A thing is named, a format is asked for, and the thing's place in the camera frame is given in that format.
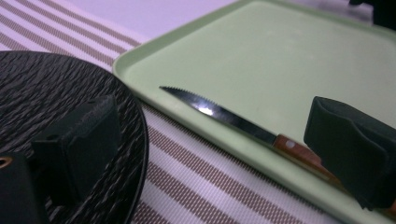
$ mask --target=light green plastic tray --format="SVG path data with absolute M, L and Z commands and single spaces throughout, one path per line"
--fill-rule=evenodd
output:
M 346 222 L 391 222 L 159 86 L 201 94 L 303 142 L 314 96 L 396 127 L 396 35 L 311 9 L 239 1 L 121 55 L 113 72 L 143 101 Z

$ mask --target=striped tablecloth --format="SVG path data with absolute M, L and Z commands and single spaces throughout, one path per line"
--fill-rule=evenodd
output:
M 0 50 L 70 55 L 111 71 L 145 41 L 64 1 L 0 1 Z M 150 160 L 135 223 L 339 222 L 149 105 L 144 112 Z

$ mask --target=black plate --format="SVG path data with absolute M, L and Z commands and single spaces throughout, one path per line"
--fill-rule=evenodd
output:
M 149 160 L 149 136 L 140 104 L 106 70 L 50 53 L 0 51 L 0 152 L 33 154 L 31 139 L 76 106 L 114 94 L 122 133 L 116 158 L 79 205 L 47 204 L 51 223 L 129 223 Z

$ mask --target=white stripe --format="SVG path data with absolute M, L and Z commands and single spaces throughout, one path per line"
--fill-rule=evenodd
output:
M 15 40 L 16 42 L 18 42 L 19 44 L 25 46 L 26 48 L 30 49 L 30 50 L 35 50 L 35 51 L 45 51 L 48 52 L 47 49 L 41 47 L 40 45 L 38 45 L 37 43 L 33 42 L 32 40 L 26 38 L 24 35 L 20 35 L 20 33 L 15 32 L 13 29 L 9 28 L 8 26 L 6 26 L 5 24 L 0 22 L 0 26 L 1 26 L 1 32 L 8 36 L 9 38 Z
M 257 176 L 252 173 L 235 165 L 232 161 L 224 158 L 218 152 L 197 142 L 181 130 L 175 128 L 173 125 L 170 125 L 165 120 L 155 116 L 151 112 L 145 110 L 145 116 L 149 125 L 159 130 L 173 141 L 178 142 L 181 146 L 197 157 L 218 168 L 224 174 L 230 176 L 234 180 L 237 180 L 247 189 L 252 190 L 271 203 L 279 206 L 285 211 L 288 211 L 294 217 L 307 221 L 308 223 L 323 223 L 324 220 L 331 219 L 327 214 L 313 212 L 313 209 L 306 204 L 297 201 L 295 198 L 285 194 L 273 185 L 257 178 Z
M 235 198 L 152 144 L 150 145 L 150 160 L 237 222 L 270 223 L 262 215 L 238 202 Z
M 50 43 L 55 44 L 57 46 L 59 46 L 60 48 L 68 51 L 69 53 L 73 54 L 74 56 L 76 56 L 77 58 L 80 58 L 82 60 L 94 63 L 98 66 L 101 66 L 103 68 L 105 68 L 107 71 L 111 71 L 111 65 L 108 65 L 104 62 L 98 61 L 95 58 L 93 58 L 91 55 L 87 54 L 86 52 L 76 48 L 73 45 L 70 45 L 69 43 L 63 41 L 62 39 L 36 27 L 35 25 L 33 25 L 32 23 L 30 23 L 29 21 L 24 20 L 23 18 L 20 18 L 19 16 L 11 13 L 11 12 L 7 12 L 6 15 L 10 20 L 16 22 L 17 24 L 21 25 L 22 27 L 28 29 L 29 31 L 35 33 L 36 35 L 40 35 L 41 37 L 43 37 L 44 39 L 48 40 Z
M 64 0 L 57 0 L 56 2 L 58 4 L 60 4 L 60 5 L 62 5 L 63 7 L 66 7 L 67 9 L 76 12 L 79 15 L 85 15 L 87 17 L 89 16 L 89 18 L 92 21 L 97 21 L 97 22 L 103 24 L 104 26 L 111 28 L 112 30 L 116 30 L 119 33 L 127 35 L 127 36 L 132 36 L 133 39 L 138 41 L 139 43 L 144 43 L 144 42 L 147 42 L 147 41 L 150 40 L 150 38 L 145 36 L 145 35 L 139 34 L 139 33 L 135 32 L 135 31 L 132 31 L 132 30 L 127 29 L 127 28 L 125 28 L 123 26 L 120 26 L 119 24 L 117 24 L 115 22 L 108 21 L 108 20 L 103 20 L 100 17 L 97 17 L 97 16 L 95 16 L 95 15 L 93 15 L 93 14 L 87 12 L 87 11 L 82 10 L 79 7 L 74 6 L 70 2 L 67 2 L 67 1 L 64 1 Z
M 145 182 L 140 200 L 171 223 L 203 223 L 149 180 Z
M 71 23 L 75 24 L 76 26 L 84 28 L 85 30 L 87 30 L 90 33 L 93 33 L 93 34 L 96 34 L 98 36 L 101 36 L 103 39 L 105 39 L 105 40 L 107 40 L 107 41 L 109 41 L 109 42 L 111 42 L 113 44 L 117 44 L 120 47 L 123 47 L 124 49 L 130 49 L 130 48 L 133 47 L 130 44 L 128 44 L 128 43 L 126 43 L 126 42 L 124 42 L 124 41 L 122 41 L 120 39 L 117 39 L 116 37 L 114 37 L 112 35 L 109 35 L 108 33 L 105 33 L 105 32 L 103 32 L 103 31 L 101 31 L 99 29 L 96 29 L 95 27 L 90 26 L 87 23 L 79 21 L 79 20 L 77 20 L 77 19 L 75 19 L 73 17 L 70 17 L 70 16 L 62 13 L 62 11 L 58 11 L 58 10 L 56 10 L 53 7 L 49 7 L 48 5 L 46 5 L 46 4 L 44 4 L 44 3 L 40 2 L 40 1 L 34 0 L 34 1 L 31 1 L 31 2 L 33 4 L 35 4 L 36 6 L 41 7 L 44 10 L 46 10 L 46 11 L 48 11 L 48 12 L 50 12 L 50 13 L 56 15 L 56 16 L 58 16 L 59 18 L 62 18 L 64 20 L 66 20 L 66 21 L 70 21 Z M 87 12 L 84 12 L 83 14 L 79 13 L 78 15 L 83 16 L 84 14 L 87 14 Z
M 116 58 L 120 55 L 119 53 L 115 52 L 114 50 L 105 48 L 104 46 L 96 43 L 95 41 L 92 41 L 87 36 L 76 33 L 75 31 L 70 30 L 69 28 L 67 28 L 65 26 L 62 26 L 60 23 L 57 23 L 56 21 L 53 21 L 53 20 L 43 16 L 42 14 L 30 9 L 29 7 L 25 7 L 24 5 L 18 3 L 17 1 L 13 2 L 13 6 L 17 7 L 18 9 L 22 10 L 23 12 L 29 14 L 30 16 L 36 18 L 37 20 L 43 21 L 46 25 L 57 30 L 59 33 L 64 33 L 64 35 L 74 37 L 76 40 L 81 41 L 82 43 L 87 43 L 92 48 L 98 50 L 101 53 L 104 53 L 107 56 Z

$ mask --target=serrated knife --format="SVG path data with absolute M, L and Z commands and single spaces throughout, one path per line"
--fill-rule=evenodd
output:
M 230 110 L 203 96 L 173 87 L 161 86 L 160 88 L 210 118 L 230 125 L 246 133 L 248 136 L 253 137 L 256 141 L 258 140 L 264 144 L 271 145 L 276 152 L 303 166 L 328 182 L 336 186 L 341 185 L 340 181 L 321 165 L 320 157 L 308 147 L 297 143 L 283 134 L 275 135 L 270 133 L 264 128 L 259 127 L 247 119 L 241 118 Z

